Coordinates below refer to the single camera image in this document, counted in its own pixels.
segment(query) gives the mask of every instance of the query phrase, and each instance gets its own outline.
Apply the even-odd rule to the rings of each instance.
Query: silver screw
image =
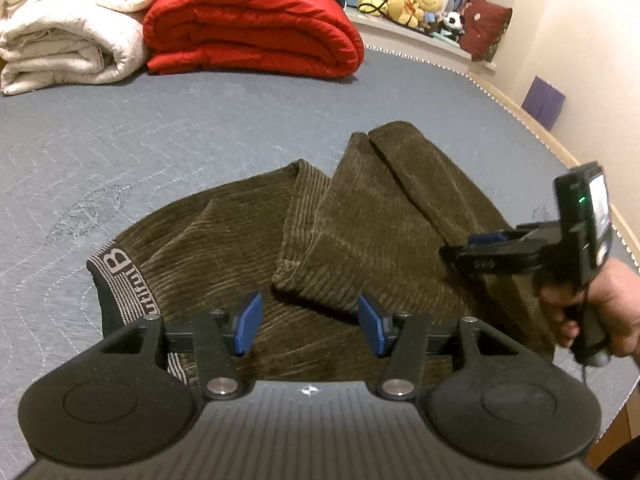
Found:
[[[216,377],[207,383],[207,390],[212,394],[229,395],[238,389],[238,382],[229,377]]]
[[[382,391],[395,397],[409,395],[413,390],[414,384],[404,379],[389,379],[382,383]]]

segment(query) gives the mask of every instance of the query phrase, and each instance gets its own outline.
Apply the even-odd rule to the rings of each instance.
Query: wall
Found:
[[[552,133],[604,165],[612,201],[640,234],[640,0],[515,0],[492,82],[522,102],[538,75],[566,96]]]

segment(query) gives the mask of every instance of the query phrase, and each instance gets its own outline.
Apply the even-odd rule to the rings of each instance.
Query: folded red comforter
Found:
[[[249,69],[335,78],[364,46],[333,0],[156,0],[144,21],[151,72]]]

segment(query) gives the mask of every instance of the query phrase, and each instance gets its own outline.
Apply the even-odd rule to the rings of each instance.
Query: mattress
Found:
[[[352,132],[410,121],[510,223],[553,219],[564,166],[468,78],[367,50],[340,82],[243,72],[139,75],[0,98],[0,478],[31,461],[17,423],[31,382],[101,338],[87,256],[177,198],[305,158],[332,174]],[[613,252],[631,265],[616,240]],[[556,364],[579,376],[567,352]],[[638,380],[590,370],[602,429]]]

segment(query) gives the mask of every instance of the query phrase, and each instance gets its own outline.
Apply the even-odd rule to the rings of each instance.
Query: purple book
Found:
[[[547,130],[551,130],[560,116],[564,99],[564,94],[536,76],[522,102],[522,108]]]

